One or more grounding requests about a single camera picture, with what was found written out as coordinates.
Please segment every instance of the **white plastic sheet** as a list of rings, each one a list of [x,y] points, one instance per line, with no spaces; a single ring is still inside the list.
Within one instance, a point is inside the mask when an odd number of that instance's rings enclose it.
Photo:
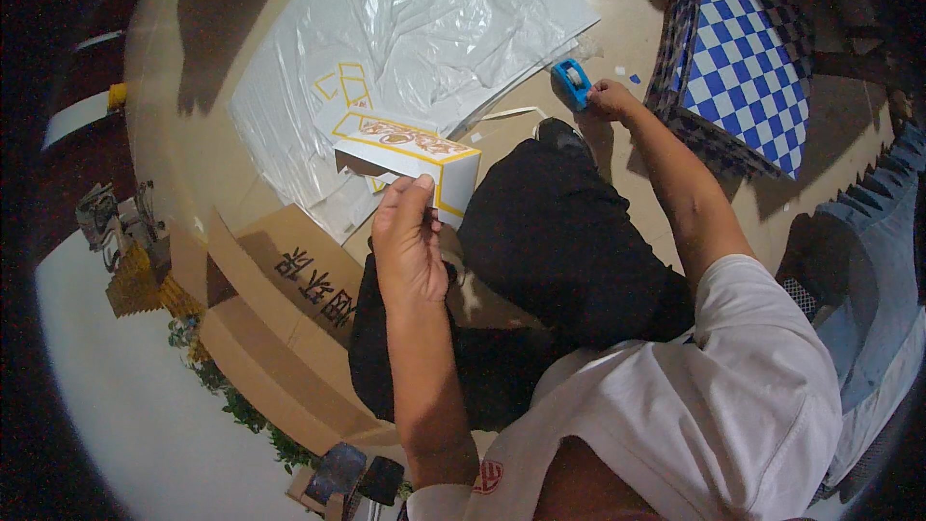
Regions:
[[[377,199],[362,178],[336,173],[317,125],[331,104],[318,79],[338,63],[361,64],[374,108],[447,136],[597,20],[585,0],[291,0],[229,111],[281,199],[344,242]]]

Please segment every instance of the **black pants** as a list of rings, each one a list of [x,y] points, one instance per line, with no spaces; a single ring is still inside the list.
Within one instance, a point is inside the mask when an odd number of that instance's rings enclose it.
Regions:
[[[591,162],[533,139],[489,170],[458,232],[465,264],[552,330],[466,329],[451,318],[471,428],[499,430],[524,414],[544,370],[577,348],[665,342],[694,323],[685,279],[654,256],[631,225],[629,205]],[[371,255],[351,376],[367,407],[393,421],[385,320]]]

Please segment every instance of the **blue and white checkered board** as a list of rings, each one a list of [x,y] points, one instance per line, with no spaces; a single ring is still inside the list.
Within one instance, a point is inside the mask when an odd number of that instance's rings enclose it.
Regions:
[[[675,0],[647,105],[721,171],[796,178],[811,53],[789,0]]]

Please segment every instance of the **blue tape dispenser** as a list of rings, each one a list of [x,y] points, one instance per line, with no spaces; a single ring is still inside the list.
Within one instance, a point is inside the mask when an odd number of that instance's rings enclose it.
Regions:
[[[592,83],[585,75],[582,66],[576,63],[575,59],[567,59],[561,63],[553,65],[550,71],[557,80],[562,89],[562,95],[566,98],[567,104],[572,110],[585,110],[588,89],[592,88]]]

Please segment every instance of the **logo on shirt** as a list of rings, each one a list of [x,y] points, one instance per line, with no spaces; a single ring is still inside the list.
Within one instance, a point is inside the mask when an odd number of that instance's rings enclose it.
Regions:
[[[501,463],[495,461],[482,461],[479,467],[479,477],[472,486],[472,492],[480,495],[488,495],[498,488],[499,481],[502,481],[504,467]]]

